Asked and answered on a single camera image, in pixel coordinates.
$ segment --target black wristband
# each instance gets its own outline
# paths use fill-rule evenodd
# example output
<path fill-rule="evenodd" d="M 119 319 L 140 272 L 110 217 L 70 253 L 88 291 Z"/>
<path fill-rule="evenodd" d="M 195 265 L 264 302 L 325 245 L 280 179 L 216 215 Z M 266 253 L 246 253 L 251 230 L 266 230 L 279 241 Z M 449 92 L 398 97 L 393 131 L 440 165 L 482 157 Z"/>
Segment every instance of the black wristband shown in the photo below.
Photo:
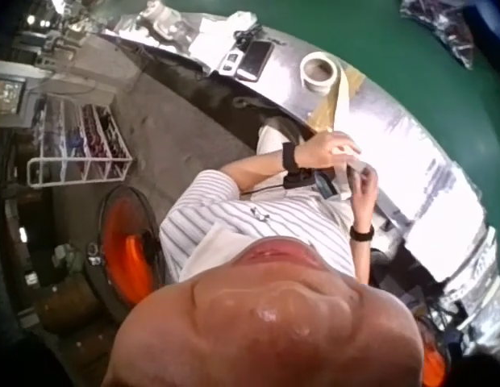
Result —
<path fill-rule="evenodd" d="M 373 226 L 370 226 L 370 231 L 366 234 L 357 232 L 354 226 L 350 226 L 350 239 L 356 242 L 369 242 L 372 240 L 374 234 Z"/>
<path fill-rule="evenodd" d="M 291 173 L 300 172 L 297 162 L 295 161 L 295 147 L 293 143 L 282 144 L 282 167 Z"/>

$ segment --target masking tape roll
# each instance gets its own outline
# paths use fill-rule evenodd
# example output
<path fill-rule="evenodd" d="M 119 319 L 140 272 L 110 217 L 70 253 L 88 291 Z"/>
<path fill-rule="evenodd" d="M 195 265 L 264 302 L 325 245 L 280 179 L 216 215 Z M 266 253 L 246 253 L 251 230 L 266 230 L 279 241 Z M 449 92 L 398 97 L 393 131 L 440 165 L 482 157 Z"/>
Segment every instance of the masking tape roll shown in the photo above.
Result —
<path fill-rule="evenodd" d="M 306 70 L 309 70 L 309 66 L 322 66 L 325 67 L 325 71 L 327 72 L 327 79 L 316 80 L 311 75 L 306 73 Z M 340 69 L 336 64 L 329 58 L 329 56 L 325 52 L 312 52 L 311 54 L 307 54 L 304 56 L 302 61 L 300 62 L 300 78 L 302 80 L 302 84 L 309 90 L 320 93 L 327 94 L 329 90 L 331 90 L 332 85 L 338 79 L 340 73 Z"/>

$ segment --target right hand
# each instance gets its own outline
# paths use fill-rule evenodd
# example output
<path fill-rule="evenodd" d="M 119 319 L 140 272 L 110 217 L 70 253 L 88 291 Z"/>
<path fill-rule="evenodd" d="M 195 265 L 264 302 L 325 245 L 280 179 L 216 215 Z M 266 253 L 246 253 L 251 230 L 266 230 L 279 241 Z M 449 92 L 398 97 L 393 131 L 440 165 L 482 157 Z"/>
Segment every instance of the right hand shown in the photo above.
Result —
<path fill-rule="evenodd" d="M 354 229 L 366 234 L 372 226 L 373 210 L 377 201 L 377 173 L 371 166 L 367 166 L 363 172 L 352 170 L 351 205 L 354 213 Z"/>
<path fill-rule="evenodd" d="M 361 150 L 341 131 L 323 131 L 295 148 L 295 161 L 300 168 L 324 169 L 346 165 Z"/>

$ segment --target storage rack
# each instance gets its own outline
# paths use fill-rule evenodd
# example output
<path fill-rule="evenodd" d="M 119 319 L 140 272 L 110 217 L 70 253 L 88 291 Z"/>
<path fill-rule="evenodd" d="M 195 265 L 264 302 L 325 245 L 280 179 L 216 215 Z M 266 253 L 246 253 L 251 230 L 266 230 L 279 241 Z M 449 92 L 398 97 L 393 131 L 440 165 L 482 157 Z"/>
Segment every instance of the storage rack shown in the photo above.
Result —
<path fill-rule="evenodd" d="M 133 161 L 108 106 L 44 94 L 33 126 L 32 188 L 123 181 Z"/>

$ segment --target green floor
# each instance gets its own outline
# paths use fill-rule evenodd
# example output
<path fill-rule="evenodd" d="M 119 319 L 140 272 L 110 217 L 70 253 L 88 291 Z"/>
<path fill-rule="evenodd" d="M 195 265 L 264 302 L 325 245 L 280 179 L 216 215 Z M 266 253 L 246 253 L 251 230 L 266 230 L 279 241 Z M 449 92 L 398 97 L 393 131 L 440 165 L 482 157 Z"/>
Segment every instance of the green floor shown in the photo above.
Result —
<path fill-rule="evenodd" d="M 477 54 L 457 64 L 431 33 L 400 19 L 398 0 L 165 0 L 180 11 L 229 15 L 250 10 L 352 63 L 400 101 L 482 192 L 500 247 L 500 76 Z M 107 0 L 104 9 L 137 12 L 146 0 Z"/>

